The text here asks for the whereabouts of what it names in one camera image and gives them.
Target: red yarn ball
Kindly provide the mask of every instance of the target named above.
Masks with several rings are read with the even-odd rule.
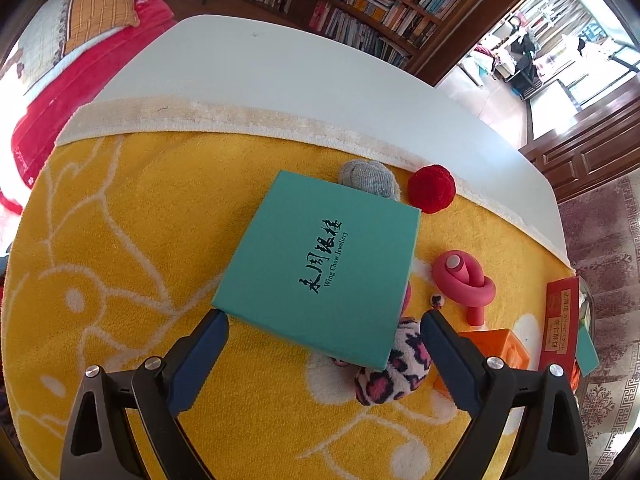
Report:
[[[423,213],[436,213],[449,207],[456,195],[453,177],[439,164],[425,166],[409,178],[409,203]]]

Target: doorway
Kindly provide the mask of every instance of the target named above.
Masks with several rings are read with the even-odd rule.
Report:
[[[602,0],[521,0],[437,88],[523,149],[574,126],[639,65]]]

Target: white tabletop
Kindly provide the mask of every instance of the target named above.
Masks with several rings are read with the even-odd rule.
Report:
[[[194,16],[140,52],[94,102],[166,95],[287,112],[384,140],[464,178],[566,255],[556,197],[528,160],[438,90],[354,48],[273,23]]]

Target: blue gripper pad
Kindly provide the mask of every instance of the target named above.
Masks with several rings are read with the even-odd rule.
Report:
[[[479,384],[484,375],[482,354],[471,340],[456,334],[437,310],[429,310],[422,316],[420,334],[456,407],[475,418],[482,406]]]
[[[204,327],[197,343],[175,371],[166,403],[173,417],[193,406],[226,344],[229,322],[221,310]]]

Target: gray sock ball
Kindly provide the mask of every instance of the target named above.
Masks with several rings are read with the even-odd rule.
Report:
[[[400,186],[394,174],[376,160],[350,160],[340,168],[338,184],[400,201]]]

